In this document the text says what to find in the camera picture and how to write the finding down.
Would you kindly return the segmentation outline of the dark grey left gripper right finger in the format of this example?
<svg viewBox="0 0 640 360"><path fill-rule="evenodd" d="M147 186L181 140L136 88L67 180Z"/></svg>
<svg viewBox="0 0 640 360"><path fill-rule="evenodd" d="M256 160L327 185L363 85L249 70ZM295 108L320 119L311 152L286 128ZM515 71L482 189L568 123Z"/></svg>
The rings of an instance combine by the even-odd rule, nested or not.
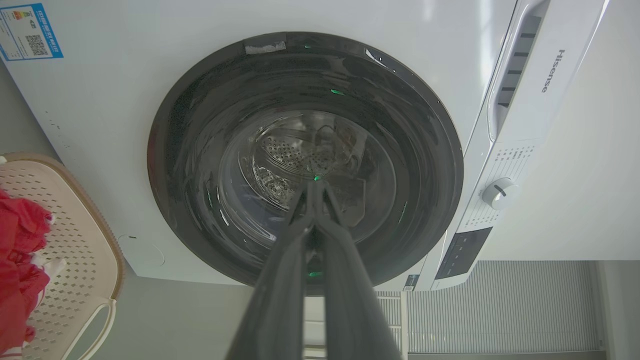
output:
<svg viewBox="0 0 640 360"><path fill-rule="evenodd" d="M400 360L390 326L325 181L314 182L314 231L322 257L329 360Z"/></svg>

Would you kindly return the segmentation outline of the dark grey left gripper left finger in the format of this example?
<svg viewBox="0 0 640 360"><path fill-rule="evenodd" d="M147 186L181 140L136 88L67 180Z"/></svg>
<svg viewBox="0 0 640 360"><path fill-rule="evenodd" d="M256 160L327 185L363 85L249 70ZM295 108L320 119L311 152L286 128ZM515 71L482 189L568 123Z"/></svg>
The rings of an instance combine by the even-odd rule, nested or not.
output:
<svg viewBox="0 0 640 360"><path fill-rule="evenodd" d="M301 360L311 183L296 192L227 352L228 360Z"/></svg>

